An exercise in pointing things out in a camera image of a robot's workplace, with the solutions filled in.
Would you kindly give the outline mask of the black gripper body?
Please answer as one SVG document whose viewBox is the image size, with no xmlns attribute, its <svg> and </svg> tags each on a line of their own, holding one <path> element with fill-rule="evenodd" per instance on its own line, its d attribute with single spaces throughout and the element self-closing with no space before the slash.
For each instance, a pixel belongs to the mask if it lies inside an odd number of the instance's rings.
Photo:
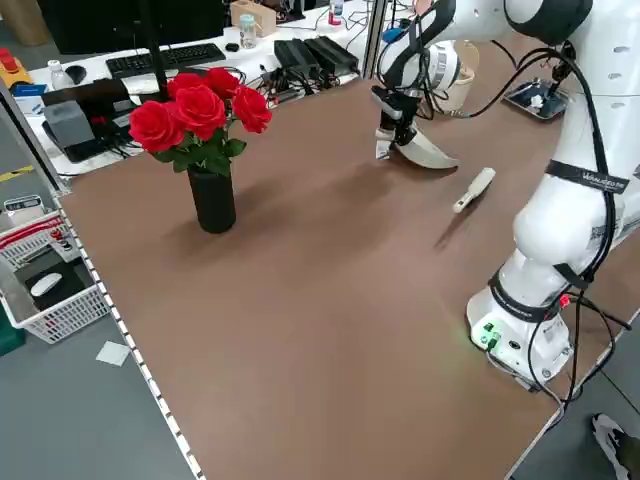
<svg viewBox="0 0 640 480">
<path fill-rule="evenodd" d="M 419 100 L 406 95 L 382 95 L 379 127 L 400 133 L 408 131 L 417 113 Z"/>
</svg>

